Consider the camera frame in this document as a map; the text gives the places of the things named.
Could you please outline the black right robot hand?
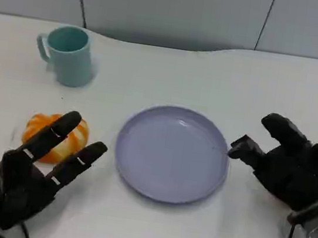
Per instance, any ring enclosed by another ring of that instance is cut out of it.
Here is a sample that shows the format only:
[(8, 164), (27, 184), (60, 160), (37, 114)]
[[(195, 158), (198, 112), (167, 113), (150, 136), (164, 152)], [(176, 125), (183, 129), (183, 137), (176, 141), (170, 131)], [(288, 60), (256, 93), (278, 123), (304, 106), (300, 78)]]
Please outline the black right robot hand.
[(231, 143), (228, 156), (253, 169), (254, 176), (274, 197), (294, 211), (318, 201), (318, 143), (312, 144), (293, 122), (279, 114), (261, 119), (278, 146), (264, 152), (248, 135)]

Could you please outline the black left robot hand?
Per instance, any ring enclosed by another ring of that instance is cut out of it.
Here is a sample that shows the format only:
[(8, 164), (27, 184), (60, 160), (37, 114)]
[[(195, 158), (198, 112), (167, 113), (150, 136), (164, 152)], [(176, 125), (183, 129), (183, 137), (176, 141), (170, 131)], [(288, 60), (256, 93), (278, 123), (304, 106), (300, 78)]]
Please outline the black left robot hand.
[(41, 212), (55, 195), (107, 150), (95, 142), (59, 162), (44, 175), (35, 162), (64, 141), (81, 120), (77, 111), (66, 113), (45, 126), (19, 148), (4, 153), (0, 161), (0, 228), (10, 229)]

